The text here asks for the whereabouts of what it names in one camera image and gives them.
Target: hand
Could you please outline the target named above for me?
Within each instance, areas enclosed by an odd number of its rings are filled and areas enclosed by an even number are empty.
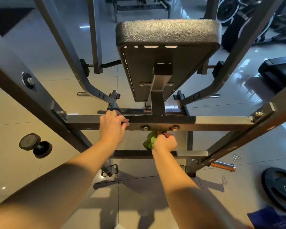
[[[107,111],[105,115],[100,116],[100,141],[115,150],[122,142],[127,126],[128,119],[122,115],[118,116],[115,110]]]
[[[171,152],[177,146],[177,142],[175,137],[172,134],[166,132],[165,134],[161,134],[161,132],[157,132],[158,137],[154,143],[154,148],[156,152],[158,151],[166,151]]]

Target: textured vinyl upholstery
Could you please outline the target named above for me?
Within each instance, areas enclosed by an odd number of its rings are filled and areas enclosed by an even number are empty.
[[[218,50],[220,44],[221,26],[215,20],[144,20],[116,26],[116,45],[137,102],[147,101],[149,89],[139,83],[152,82],[156,63],[173,64],[170,82],[174,86],[167,86],[163,91],[167,99]]]

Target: weight bench frame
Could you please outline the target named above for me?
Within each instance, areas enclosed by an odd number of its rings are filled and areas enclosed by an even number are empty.
[[[175,158],[187,158],[186,169],[191,176],[202,167],[211,165],[219,158],[286,122],[286,88],[279,92],[269,103],[264,104],[248,117],[195,117],[189,116],[186,107],[187,104],[212,96],[220,90],[281,2],[282,0],[263,0],[256,8],[253,20],[245,27],[243,34],[233,47],[225,63],[218,68],[215,79],[209,87],[186,98],[178,91],[175,97],[179,99],[181,109],[165,110],[164,102],[159,100],[156,93],[152,93],[153,91],[161,92],[161,88],[159,88],[159,85],[155,88],[152,86],[151,95],[156,98],[152,98],[152,111],[147,111],[146,109],[119,109],[116,103],[119,94],[115,90],[110,95],[106,95],[95,88],[88,81],[53,0],[35,0],[73,73],[84,89],[85,95],[106,101],[109,110],[118,109],[123,114],[137,114],[138,116],[127,116],[130,122],[127,130],[175,131],[179,129],[188,131],[187,151],[172,151],[172,154]],[[102,64],[98,0],[88,0],[88,9],[94,61],[93,65],[89,66],[93,66],[95,73],[102,73],[103,67],[113,66],[120,62],[114,61],[109,64]],[[167,79],[159,78],[155,74],[155,81],[160,82],[163,87]],[[92,143],[81,130],[98,130],[99,116],[67,115],[31,71],[8,49],[1,36],[0,88],[79,152],[84,152],[92,146]],[[169,112],[170,114],[179,113],[186,116],[166,116],[165,114],[169,114]],[[225,130],[230,132],[208,150],[192,151],[193,130]],[[151,151],[117,150],[111,158],[152,158],[152,154]],[[102,171],[108,176],[111,176],[115,170],[114,165],[110,164],[110,159],[102,167]]]

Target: left hand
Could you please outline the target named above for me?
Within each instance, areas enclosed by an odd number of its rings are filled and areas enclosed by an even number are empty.
[[[115,150],[122,142],[127,126],[129,126],[128,119],[118,115],[115,110],[108,110],[105,115],[100,116],[100,141]]]

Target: tile floor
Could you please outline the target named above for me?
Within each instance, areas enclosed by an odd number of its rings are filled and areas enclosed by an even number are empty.
[[[92,62],[86,0],[54,0],[80,58]],[[115,48],[115,23],[112,7],[99,0],[103,62],[119,59]],[[205,0],[172,0],[172,18],[198,19],[204,14]],[[128,11],[119,21],[166,18],[163,10]],[[10,48],[31,69],[44,87],[68,113],[96,114],[106,103],[95,98],[77,97],[82,91],[60,51],[54,37],[37,10],[32,11],[5,37]],[[220,49],[210,64],[225,60],[228,53]],[[191,115],[248,116],[273,93],[264,85],[257,69],[270,58],[286,56],[286,45],[251,48],[233,75],[219,91],[219,99],[206,99],[189,104]],[[134,102],[122,66],[104,69],[103,74],[90,73],[90,82],[106,93],[116,89],[121,94],[121,108],[140,108]],[[212,74],[194,74],[180,89],[187,96],[208,86]],[[173,101],[168,108],[177,108]],[[28,133],[37,133],[53,144],[52,153],[36,159],[31,152],[18,147]],[[98,132],[87,131],[92,143]],[[194,132],[193,147],[207,149],[226,132]],[[127,132],[118,149],[143,149],[146,132]],[[186,134],[175,133],[178,149],[186,147]],[[262,171],[276,166],[286,169],[286,123],[239,148],[241,155],[236,173],[207,167],[197,172],[195,181],[210,198],[229,211],[235,222],[251,226],[247,213],[272,205],[260,183]],[[38,176],[52,170],[78,152],[41,123],[35,116],[0,89],[0,202]],[[221,159],[231,162],[232,154]],[[163,188],[152,159],[115,159],[119,174],[93,181],[77,211],[63,228],[110,229],[117,223],[126,228],[177,228],[165,200]]]

